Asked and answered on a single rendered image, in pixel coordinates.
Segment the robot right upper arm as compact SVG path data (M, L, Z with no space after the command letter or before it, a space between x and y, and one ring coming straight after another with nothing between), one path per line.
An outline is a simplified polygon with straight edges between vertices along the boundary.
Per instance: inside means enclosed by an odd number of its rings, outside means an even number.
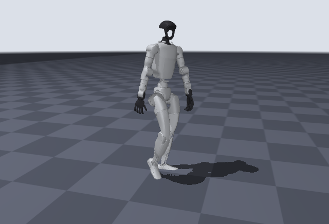
M152 44L152 45L147 46L147 49L146 49L147 53L146 53L146 57L145 57L145 61L144 61L144 68L146 67L148 69L146 76L150 77L153 74L151 65L153 63L155 54L158 53L158 50L159 50L159 45L157 45L157 44Z

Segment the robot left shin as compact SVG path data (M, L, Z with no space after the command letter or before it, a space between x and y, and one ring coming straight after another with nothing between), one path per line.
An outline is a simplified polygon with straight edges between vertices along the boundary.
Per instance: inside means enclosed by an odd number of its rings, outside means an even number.
M173 134L173 136L174 136L174 134ZM161 158L161 166L166 166L166 161L167 161L167 158L168 158L168 154L170 153L171 146L172 146L173 136L171 136L171 139L170 139L169 145L167 147L167 150L165 151L164 155ZM164 164L164 162L165 162L165 164Z

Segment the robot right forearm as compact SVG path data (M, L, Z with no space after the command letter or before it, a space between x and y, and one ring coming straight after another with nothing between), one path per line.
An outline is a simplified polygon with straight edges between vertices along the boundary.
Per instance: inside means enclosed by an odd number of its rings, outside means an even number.
M148 85L148 81L149 81L149 78L146 77L147 71L148 71L148 69L145 67L142 71L141 78L140 78L141 82L140 82L140 86L139 86L138 97L141 97L141 98L143 98L143 94L147 90L147 85Z

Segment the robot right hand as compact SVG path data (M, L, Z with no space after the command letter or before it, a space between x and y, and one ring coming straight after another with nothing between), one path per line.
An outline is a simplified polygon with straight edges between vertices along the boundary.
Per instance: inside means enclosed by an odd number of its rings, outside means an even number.
M145 110L147 111L147 108L146 108L146 106L145 106L145 104L144 104L145 92L144 92L144 94L143 94L143 98L138 97L138 96L137 96L137 98L138 98L138 100L137 100L136 103L135 103L134 111L136 111L136 112L139 113L139 114L141 114L141 113L144 114L144 113L143 113L143 107L144 107ZM136 109L136 107L137 107L137 109ZM138 112L138 108L139 108L139 112ZM141 112L140 112L140 109L141 109Z

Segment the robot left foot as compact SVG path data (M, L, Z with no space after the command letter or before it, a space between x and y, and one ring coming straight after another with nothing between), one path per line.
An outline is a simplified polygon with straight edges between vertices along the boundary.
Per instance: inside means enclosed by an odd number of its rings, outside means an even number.
M164 164L163 164L164 165ZM166 166L161 166L161 164L158 164L158 169L164 169L164 170L177 170L178 167L171 166L169 164L166 164Z

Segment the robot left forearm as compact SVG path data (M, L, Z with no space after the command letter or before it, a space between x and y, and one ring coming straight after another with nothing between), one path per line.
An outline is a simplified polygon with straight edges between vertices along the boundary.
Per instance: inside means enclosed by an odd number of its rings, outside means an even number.
M191 89L191 83L189 80L189 73L185 74L184 76L181 77L183 80L184 88L185 88L185 94L189 94L189 89ZM192 89L191 89L192 90Z

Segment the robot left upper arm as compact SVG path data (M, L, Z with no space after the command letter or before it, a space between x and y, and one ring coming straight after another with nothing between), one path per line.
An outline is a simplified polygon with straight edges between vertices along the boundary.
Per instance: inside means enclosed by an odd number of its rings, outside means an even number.
M177 58L176 58L176 61L177 61L177 65L179 67L179 73L181 75L183 74L188 74L189 72L189 69L187 66L185 66L185 61L184 61L184 57L183 57L183 50L180 46L176 46L177 47Z

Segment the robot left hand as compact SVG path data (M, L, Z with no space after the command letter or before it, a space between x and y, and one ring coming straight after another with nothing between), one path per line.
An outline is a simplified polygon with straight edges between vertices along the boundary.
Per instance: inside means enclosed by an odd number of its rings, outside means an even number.
M189 94L187 95L187 107L184 109L186 111L190 111L193 109L193 105L194 105L194 102L193 102L193 98L191 97L192 96L192 90L189 89Z

